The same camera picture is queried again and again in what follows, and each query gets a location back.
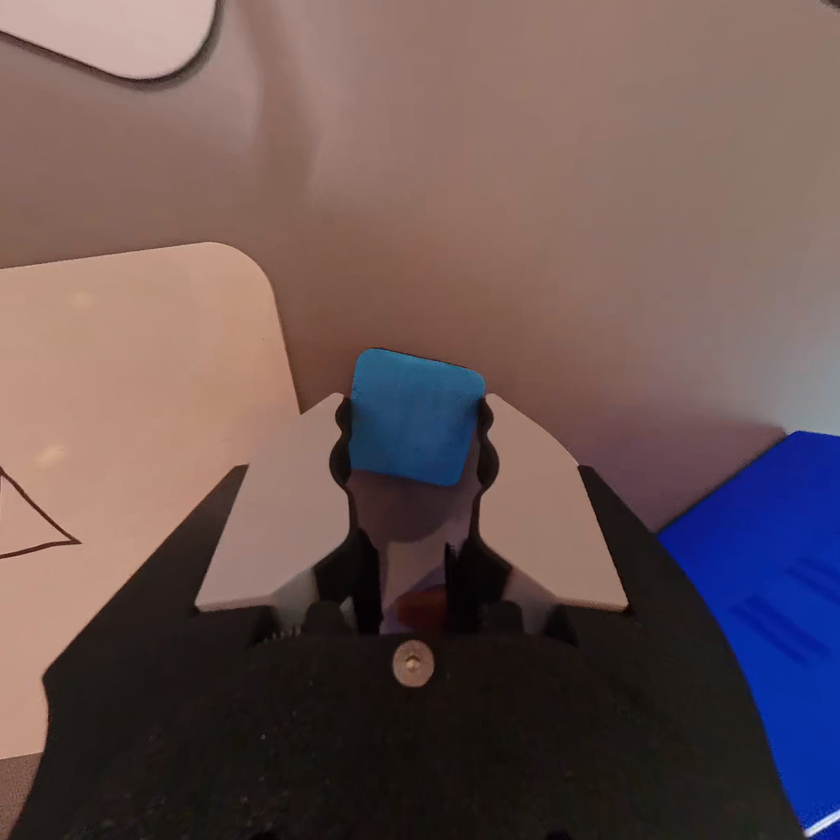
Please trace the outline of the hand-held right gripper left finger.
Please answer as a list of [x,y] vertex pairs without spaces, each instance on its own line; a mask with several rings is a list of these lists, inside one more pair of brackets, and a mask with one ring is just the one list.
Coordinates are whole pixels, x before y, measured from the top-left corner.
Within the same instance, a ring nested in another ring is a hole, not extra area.
[[352,490],[351,403],[289,421],[253,458],[196,596],[202,613],[267,606],[283,628],[330,602],[362,634],[382,626],[380,558]]

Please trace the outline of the white table sign stand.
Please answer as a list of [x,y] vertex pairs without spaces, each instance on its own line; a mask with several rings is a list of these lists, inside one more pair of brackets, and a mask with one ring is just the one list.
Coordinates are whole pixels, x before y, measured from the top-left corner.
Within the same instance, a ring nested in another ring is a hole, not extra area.
[[209,40],[217,1],[2,1],[1,32],[128,81],[184,69]]

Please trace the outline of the white whiteboard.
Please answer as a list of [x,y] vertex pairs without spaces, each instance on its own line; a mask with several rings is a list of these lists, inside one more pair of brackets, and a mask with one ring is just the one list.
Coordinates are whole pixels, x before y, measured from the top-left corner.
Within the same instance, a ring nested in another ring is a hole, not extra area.
[[48,666],[298,399],[232,246],[5,268],[1,316],[5,760],[44,749]]

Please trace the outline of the blue whiteboard eraser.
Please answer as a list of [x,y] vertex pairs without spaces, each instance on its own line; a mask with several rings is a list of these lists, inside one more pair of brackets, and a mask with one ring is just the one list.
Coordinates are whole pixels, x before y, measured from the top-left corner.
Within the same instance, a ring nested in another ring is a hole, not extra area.
[[365,350],[355,363],[350,394],[352,470],[455,486],[485,393],[482,375],[466,367]]

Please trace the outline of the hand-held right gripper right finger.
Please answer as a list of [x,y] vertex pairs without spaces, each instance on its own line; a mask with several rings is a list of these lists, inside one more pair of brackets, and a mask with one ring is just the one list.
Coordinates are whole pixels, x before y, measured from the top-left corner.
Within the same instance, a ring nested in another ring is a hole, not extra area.
[[496,394],[479,401],[476,439],[469,529],[449,547],[450,626],[475,632],[501,603],[537,635],[572,635],[571,608],[625,613],[629,600],[575,458]]

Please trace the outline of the blue plastic bin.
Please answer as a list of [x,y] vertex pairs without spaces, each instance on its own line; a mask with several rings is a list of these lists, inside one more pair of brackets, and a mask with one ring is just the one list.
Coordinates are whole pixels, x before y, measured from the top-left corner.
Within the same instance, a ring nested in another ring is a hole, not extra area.
[[738,658],[808,838],[839,829],[839,437],[794,432],[658,534]]

